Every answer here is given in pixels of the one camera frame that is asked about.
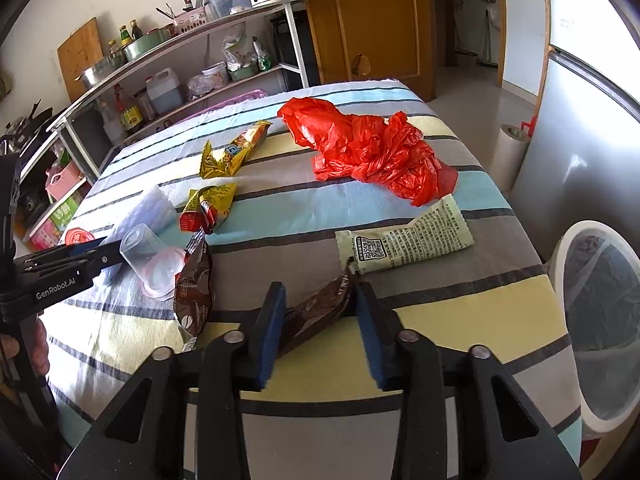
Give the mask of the clear plastic cup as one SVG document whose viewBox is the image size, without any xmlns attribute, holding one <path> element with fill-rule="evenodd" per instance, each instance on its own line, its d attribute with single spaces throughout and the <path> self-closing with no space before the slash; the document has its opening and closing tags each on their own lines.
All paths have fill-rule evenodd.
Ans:
<svg viewBox="0 0 640 480">
<path fill-rule="evenodd" d="M 137 274 L 145 296 L 166 300 L 174 296 L 175 279 L 186 262 L 186 251 L 168 246 L 144 223 L 131 228 L 119 245 L 122 258 Z"/>
</svg>

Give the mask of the brown coffee wrapper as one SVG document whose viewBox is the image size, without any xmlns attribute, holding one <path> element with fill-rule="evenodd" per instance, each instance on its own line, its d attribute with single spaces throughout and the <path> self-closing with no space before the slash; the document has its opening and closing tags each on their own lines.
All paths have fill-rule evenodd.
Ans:
<svg viewBox="0 0 640 480">
<path fill-rule="evenodd" d="M 347 310 L 352 274 L 338 261 L 332 240 L 221 252 L 196 246 L 176 279 L 175 316 L 191 350 L 208 322 L 240 322 L 259 309 L 272 282 L 286 288 L 279 353 L 319 335 Z"/>
</svg>

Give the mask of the clear bubble plastic bag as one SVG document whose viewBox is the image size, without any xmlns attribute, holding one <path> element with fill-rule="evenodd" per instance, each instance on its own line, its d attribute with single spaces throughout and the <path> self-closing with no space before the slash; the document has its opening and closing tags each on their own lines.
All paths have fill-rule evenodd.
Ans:
<svg viewBox="0 0 640 480">
<path fill-rule="evenodd" d="M 132 206 L 116 216 L 113 229 L 104 238 L 102 245 L 120 243 L 136 226 L 145 224 L 146 230 L 132 242 L 127 242 L 125 250 L 126 257 L 132 256 L 132 261 L 127 261 L 128 266 L 141 270 L 163 250 L 164 243 L 158 238 L 160 233 L 177 220 L 174 204 L 154 185 L 138 196 Z"/>
</svg>

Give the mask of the pale green printed wrapper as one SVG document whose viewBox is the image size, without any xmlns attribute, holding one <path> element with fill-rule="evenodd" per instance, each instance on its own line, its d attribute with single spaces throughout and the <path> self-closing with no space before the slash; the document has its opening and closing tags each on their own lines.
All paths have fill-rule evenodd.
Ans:
<svg viewBox="0 0 640 480">
<path fill-rule="evenodd" d="M 341 265 L 360 274 L 438 258 L 474 244 L 458 204 L 446 195 L 402 226 L 335 233 Z"/>
</svg>

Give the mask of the yellow red snack wrapper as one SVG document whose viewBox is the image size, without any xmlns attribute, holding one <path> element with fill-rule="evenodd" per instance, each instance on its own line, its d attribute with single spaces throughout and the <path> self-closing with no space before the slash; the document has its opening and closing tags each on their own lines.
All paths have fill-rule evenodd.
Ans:
<svg viewBox="0 0 640 480">
<path fill-rule="evenodd" d="M 191 233 L 202 230 L 205 234 L 216 231 L 230 214 L 237 187 L 228 183 L 190 190 L 179 217 L 180 230 Z"/>
</svg>

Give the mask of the red plastic bag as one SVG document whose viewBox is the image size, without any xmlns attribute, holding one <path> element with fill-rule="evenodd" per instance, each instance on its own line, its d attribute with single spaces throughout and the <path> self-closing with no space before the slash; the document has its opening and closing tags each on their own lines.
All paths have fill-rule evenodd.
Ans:
<svg viewBox="0 0 640 480">
<path fill-rule="evenodd" d="M 331 102 L 293 98 L 278 111 L 294 142 L 317 152 L 319 181 L 353 178 L 382 185 L 413 206 L 454 192 L 458 172 L 441 162 L 403 112 L 390 118 L 341 113 Z"/>
</svg>

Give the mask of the yellow orange snack wrapper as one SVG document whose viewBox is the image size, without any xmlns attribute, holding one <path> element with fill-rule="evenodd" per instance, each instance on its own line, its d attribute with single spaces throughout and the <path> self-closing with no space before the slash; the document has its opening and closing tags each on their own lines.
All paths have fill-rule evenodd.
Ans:
<svg viewBox="0 0 640 480">
<path fill-rule="evenodd" d="M 239 134 L 230 143 L 214 148 L 207 141 L 204 145 L 198 174 L 202 179 L 233 177 L 244 159 L 261 144 L 267 136 L 270 122 L 261 120 L 245 132 Z"/>
</svg>

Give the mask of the white trash bin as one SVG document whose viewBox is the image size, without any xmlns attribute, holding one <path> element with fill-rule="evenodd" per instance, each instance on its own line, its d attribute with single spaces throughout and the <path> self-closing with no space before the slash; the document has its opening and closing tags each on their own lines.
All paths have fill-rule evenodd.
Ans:
<svg viewBox="0 0 640 480">
<path fill-rule="evenodd" d="M 620 428 L 639 405 L 639 256 L 604 223 L 582 220 L 548 261 L 577 368 L 582 436 Z"/>
</svg>

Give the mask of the striped tablecloth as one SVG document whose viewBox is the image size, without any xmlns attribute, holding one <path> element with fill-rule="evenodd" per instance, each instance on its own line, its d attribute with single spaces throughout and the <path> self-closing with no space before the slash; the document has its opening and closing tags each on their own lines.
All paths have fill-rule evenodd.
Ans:
<svg viewBox="0 0 640 480">
<path fill-rule="evenodd" d="M 329 84 L 311 94 L 346 114 L 406 113 L 437 157 L 457 170 L 454 199 L 473 245 L 371 274 L 375 295 L 435 344 L 491 348 L 577 456 L 582 423 L 570 337 L 536 250 L 494 181 L 397 81 Z M 204 340 L 260 307 L 274 281 L 285 284 L 294 306 L 337 278 L 337 231 L 403 224 L 418 214 L 382 186 L 317 180 L 311 151 L 294 143 L 278 117 L 285 101 L 277 94 L 229 106 L 124 148 L 70 222 L 97 237 L 110 234 L 151 188 L 181 206 L 203 184 L 198 170 L 205 144 L 228 143 L 255 122 L 270 122 L 267 139 L 236 174 L 228 219 L 208 240 L 216 302 Z M 155 348 L 183 346 L 171 303 L 145 296 L 128 266 L 111 284 L 50 307 L 42 319 L 50 341 L 48 379 L 70 445 Z M 386 479 L 399 405 L 398 396 L 378 390 L 358 323 L 344 318 L 280 359 L 265 390 L 244 396 L 250 472 L 256 479 Z"/>
</svg>

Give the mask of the red sauce bottle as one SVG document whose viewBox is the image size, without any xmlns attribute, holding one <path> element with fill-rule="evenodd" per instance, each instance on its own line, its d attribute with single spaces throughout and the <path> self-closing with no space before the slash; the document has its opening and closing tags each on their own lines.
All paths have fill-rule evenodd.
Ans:
<svg viewBox="0 0 640 480">
<path fill-rule="evenodd" d="M 114 85 L 114 101 L 126 133 L 133 134 L 139 131 L 143 124 L 140 108 L 120 84 Z"/>
</svg>

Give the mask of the white oil jug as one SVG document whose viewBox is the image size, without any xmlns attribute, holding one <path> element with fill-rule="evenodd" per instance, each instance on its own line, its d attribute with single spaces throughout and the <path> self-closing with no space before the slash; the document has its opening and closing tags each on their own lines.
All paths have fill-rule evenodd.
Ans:
<svg viewBox="0 0 640 480">
<path fill-rule="evenodd" d="M 182 107 L 184 97 L 180 80 L 175 71 L 164 68 L 153 76 L 145 79 L 146 93 L 152 102 L 157 115 L 167 114 Z"/>
</svg>

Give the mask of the wooden cutting board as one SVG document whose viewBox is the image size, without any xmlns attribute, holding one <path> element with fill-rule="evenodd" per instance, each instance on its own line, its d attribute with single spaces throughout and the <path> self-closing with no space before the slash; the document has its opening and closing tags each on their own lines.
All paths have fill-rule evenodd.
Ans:
<svg viewBox="0 0 640 480">
<path fill-rule="evenodd" d="M 80 80 L 81 74 L 103 57 L 96 18 L 85 22 L 58 47 L 58 64 L 70 102 L 86 92 Z"/>
</svg>

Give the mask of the white paper roll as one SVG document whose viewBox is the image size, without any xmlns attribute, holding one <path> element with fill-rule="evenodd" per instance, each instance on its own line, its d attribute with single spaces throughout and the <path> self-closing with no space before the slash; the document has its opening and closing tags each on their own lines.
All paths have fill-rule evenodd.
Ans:
<svg viewBox="0 0 640 480">
<path fill-rule="evenodd" d="M 529 142 L 530 136 L 524 130 L 511 125 L 501 126 L 487 167 L 488 174 L 501 192 L 509 193 L 513 188 Z"/>
</svg>

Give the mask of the clear plastic container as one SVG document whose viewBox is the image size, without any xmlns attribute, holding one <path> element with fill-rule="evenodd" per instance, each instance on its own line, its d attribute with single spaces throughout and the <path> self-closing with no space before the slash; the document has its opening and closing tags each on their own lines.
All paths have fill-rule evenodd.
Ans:
<svg viewBox="0 0 640 480">
<path fill-rule="evenodd" d="M 204 0 L 204 2 L 214 20 L 252 7 L 250 0 Z"/>
</svg>

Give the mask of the wooden door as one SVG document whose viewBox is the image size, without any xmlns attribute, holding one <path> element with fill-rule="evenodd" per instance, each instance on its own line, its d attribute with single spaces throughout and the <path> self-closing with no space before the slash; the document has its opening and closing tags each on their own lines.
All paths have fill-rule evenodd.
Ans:
<svg viewBox="0 0 640 480">
<path fill-rule="evenodd" d="M 434 0 L 308 0 L 324 84 L 394 78 L 435 97 Z"/>
</svg>

